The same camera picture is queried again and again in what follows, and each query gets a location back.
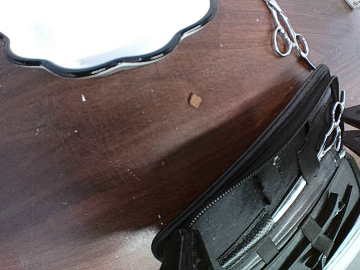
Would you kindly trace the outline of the black zip tool case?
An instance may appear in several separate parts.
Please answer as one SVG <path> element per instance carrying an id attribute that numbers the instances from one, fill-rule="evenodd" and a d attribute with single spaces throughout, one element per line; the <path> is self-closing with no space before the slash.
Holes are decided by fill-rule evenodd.
<path id="1" fill-rule="evenodd" d="M 359 106 L 317 160 L 340 97 L 321 64 L 249 149 L 152 242 L 161 269 L 346 269 L 359 254 Z M 304 173 L 307 185 L 271 216 Z"/>

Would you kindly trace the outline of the silver scissors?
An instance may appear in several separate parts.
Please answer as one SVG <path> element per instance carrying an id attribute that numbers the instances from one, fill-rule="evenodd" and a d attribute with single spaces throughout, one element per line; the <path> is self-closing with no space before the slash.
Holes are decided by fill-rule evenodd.
<path id="1" fill-rule="evenodd" d="M 272 34 L 272 48 L 278 57 L 286 57 L 294 50 L 306 65 L 315 70 L 316 66 L 308 58 L 309 46 L 303 35 L 297 33 L 291 25 L 288 16 L 284 13 L 277 1 L 264 1 L 271 14 L 274 30 Z M 278 36 L 283 40 L 285 51 L 282 52 L 278 45 Z"/>
<path id="2" fill-rule="evenodd" d="M 341 117 L 345 108 L 345 97 L 346 92 L 344 90 L 340 91 L 339 100 L 336 101 L 331 110 L 331 122 L 328 131 L 325 133 L 320 148 L 317 152 L 317 160 L 321 159 L 330 151 L 336 150 L 339 152 L 341 146 L 341 128 L 340 122 Z M 304 178 L 304 173 L 295 181 L 295 183 L 290 188 L 290 191 L 287 193 L 285 198 L 281 201 L 280 205 L 274 211 L 271 216 L 273 223 L 277 223 L 282 216 L 288 211 L 290 206 L 301 194 L 304 187 L 307 185 L 307 182 Z"/>

